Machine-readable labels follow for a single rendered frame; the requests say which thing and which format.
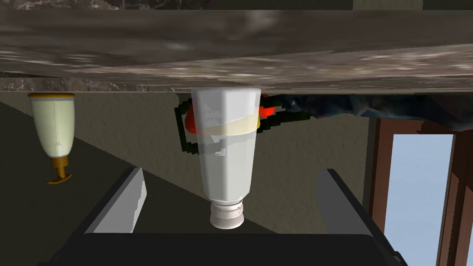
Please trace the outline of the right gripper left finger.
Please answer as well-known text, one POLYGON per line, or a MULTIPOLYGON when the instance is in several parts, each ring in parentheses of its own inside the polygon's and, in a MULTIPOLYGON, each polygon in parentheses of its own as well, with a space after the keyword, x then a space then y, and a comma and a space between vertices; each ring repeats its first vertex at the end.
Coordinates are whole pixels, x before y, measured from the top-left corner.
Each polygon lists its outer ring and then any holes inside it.
POLYGON ((132 233, 146 195, 142 168, 126 169, 74 233, 132 233))

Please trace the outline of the white bottle with white cap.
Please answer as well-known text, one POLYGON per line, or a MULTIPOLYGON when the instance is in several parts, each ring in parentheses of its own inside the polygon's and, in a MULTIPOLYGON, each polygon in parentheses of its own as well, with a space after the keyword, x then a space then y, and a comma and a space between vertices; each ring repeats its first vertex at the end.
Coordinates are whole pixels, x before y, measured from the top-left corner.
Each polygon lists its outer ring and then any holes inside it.
POLYGON ((204 192, 211 224, 234 229, 244 221, 250 192, 261 90, 217 87, 192 92, 204 192))

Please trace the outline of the cream pump bottle gold nozzle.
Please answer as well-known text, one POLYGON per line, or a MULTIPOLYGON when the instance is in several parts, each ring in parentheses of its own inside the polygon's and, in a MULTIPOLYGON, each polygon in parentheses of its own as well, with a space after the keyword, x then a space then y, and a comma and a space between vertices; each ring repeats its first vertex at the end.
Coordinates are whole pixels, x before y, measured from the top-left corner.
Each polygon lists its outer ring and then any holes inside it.
POLYGON ((59 184, 72 176, 65 167, 74 140, 74 97, 73 93, 28 94, 38 139, 56 169, 56 178, 46 184, 59 184))

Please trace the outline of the red and black object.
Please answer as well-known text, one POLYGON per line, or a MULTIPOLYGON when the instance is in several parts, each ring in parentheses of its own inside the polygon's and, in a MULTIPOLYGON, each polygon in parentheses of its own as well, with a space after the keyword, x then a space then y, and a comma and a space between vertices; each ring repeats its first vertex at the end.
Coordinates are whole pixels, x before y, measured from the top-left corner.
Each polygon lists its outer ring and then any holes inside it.
MULTIPOLYGON (((278 102, 276 96, 263 94, 262 102, 259 106, 258 126, 262 125, 262 129, 258 128, 257 133, 262 133, 286 122, 305 121, 310 119, 310 115, 306 112, 290 112, 287 110, 276 112, 276 107, 282 104, 278 102)), ((192 111, 192 99, 188 99, 180 103, 174 108, 177 129, 179 133, 180 145, 183 152, 198 154, 198 144, 188 142, 186 132, 196 134, 194 112, 192 111)))

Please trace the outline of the brown framed window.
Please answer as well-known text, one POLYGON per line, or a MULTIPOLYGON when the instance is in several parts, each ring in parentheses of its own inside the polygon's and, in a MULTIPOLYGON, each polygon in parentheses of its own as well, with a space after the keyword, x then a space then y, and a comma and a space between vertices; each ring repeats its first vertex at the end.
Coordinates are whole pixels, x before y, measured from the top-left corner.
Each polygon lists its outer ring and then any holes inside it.
POLYGON ((369 212, 408 266, 473 266, 473 129, 378 119, 369 212))

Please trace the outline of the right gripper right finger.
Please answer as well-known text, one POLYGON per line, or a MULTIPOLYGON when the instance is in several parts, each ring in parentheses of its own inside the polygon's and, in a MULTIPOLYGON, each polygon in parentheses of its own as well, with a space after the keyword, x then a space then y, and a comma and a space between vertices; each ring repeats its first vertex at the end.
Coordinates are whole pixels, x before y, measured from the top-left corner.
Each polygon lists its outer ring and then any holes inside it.
POLYGON ((359 205, 358 200, 351 200, 350 189, 331 169, 319 172, 315 196, 327 233, 371 234, 355 208, 359 205))

